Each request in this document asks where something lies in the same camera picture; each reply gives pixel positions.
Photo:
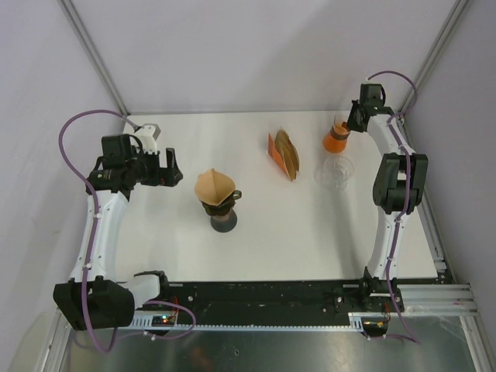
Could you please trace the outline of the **glass beaker with orange contents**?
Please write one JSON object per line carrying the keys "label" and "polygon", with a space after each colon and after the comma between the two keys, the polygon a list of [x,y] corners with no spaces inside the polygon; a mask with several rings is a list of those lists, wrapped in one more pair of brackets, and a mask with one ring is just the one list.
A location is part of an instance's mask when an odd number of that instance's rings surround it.
{"label": "glass beaker with orange contents", "polygon": [[335,114],[333,124],[324,136],[322,145],[329,153],[342,153],[346,149],[349,136],[347,117],[344,114]]}

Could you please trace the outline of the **brown paper coffee filter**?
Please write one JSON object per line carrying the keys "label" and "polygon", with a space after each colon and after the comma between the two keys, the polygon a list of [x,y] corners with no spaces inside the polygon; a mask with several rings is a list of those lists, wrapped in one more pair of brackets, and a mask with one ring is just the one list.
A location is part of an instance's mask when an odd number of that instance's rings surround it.
{"label": "brown paper coffee filter", "polygon": [[214,168],[199,174],[195,184],[195,194],[198,200],[212,206],[220,205],[235,190],[236,185],[232,178]]}

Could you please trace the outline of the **olive green plastic dripper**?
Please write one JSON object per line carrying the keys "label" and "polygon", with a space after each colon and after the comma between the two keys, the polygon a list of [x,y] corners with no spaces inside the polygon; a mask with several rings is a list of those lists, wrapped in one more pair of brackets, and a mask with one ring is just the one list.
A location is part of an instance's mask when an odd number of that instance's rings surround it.
{"label": "olive green plastic dripper", "polygon": [[233,209],[236,201],[239,200],[241,197],[242,192],[240,190],[235,190],[219,205],[210,205],[205,202],[202,202],[201,204],[209,216],[220,217],[228,215],[229,212]]}

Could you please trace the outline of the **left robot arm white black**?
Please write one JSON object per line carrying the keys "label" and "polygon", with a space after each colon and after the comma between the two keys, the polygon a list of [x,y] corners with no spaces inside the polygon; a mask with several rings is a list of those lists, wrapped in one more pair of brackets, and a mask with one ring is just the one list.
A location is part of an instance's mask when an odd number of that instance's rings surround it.
{"label": "left robot arm white black", "polygon": [[134,187],[174,187],[182,178],[174,149],[160,152],[154,136],[102,138],[102,155],[85,180],[88,216],[80,253],[68,282],[53,290],[57,307],[73,329],[129,326],[135,310],[146,303],[156,310],[170,304],[170,285],[162,270],[142,271],[118,282],[115,257]]}

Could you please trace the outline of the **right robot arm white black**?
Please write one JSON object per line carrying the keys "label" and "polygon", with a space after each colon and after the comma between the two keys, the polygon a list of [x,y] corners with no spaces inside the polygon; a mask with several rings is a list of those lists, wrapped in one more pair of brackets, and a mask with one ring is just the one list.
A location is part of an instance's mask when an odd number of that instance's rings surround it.
{"label": "right robot arm white black", "polygon": [[398,297],[394,292],[397,253],[406,223],[422,201],[429,160],[413,150],[400,133],[381,84],[360,86],[360,96],[352,101],[346,124],[351,132],[368,134],[381,155],[372,190],[378,210],[377,234],[364,269],[364,287],[357,292],[359,305],[375,311],[384,304],[385,294],[392,301]]}

